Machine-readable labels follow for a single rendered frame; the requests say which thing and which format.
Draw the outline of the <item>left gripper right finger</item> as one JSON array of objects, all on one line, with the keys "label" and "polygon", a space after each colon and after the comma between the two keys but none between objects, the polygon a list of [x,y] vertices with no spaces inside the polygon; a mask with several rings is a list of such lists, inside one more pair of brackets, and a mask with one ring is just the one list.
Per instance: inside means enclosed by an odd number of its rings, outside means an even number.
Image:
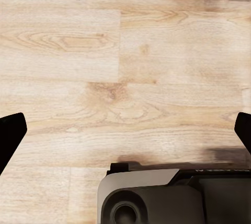
[{"label": "left gripper right finger", "polygon": [[239,112],[234,130],[251,154],[251,114]]}]

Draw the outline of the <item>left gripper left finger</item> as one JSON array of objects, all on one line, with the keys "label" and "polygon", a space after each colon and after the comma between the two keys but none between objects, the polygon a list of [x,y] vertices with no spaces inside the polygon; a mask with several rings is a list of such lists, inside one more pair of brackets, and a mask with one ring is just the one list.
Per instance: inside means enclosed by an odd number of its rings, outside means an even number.
[{"label": "left gripper left finger", "polygon": [[22,112],[0,118],[0,175],[27,133]]}]

